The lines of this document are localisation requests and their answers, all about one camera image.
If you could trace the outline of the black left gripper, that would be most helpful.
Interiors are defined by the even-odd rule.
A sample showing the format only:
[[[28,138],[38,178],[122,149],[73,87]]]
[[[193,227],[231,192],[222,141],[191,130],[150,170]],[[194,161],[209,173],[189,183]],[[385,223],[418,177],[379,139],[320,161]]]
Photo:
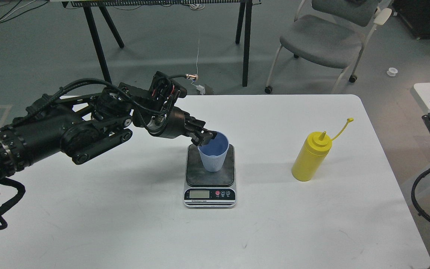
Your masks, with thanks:
[[[171,112],[161,117],[150,116],[135,109],[133,111],[133,124],[144,128],[151,136],[174,139],[178,136],[191,138],[195,146],[208,145],[216,138],[216,131],[204,128],[205,122],[196,119],[189,113],[173,107]]]

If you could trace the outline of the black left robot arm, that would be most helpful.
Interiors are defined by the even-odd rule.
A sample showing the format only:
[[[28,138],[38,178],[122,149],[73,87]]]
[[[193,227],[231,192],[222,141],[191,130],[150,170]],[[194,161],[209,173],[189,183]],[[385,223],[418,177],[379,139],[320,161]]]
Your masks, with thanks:
[[[161,72],[148,90],[83,78],[43,94],[26,116],[0,128],[0,230],[7,228],[3,214],[25,194],[24,185],[10,176],[46,157],[63,152],[77,165],[86,163],[127,142],[130,124],[154,137],[186,136],[196,146],[214,140],[218,132],[175,106],[186,95],[173,76]]]

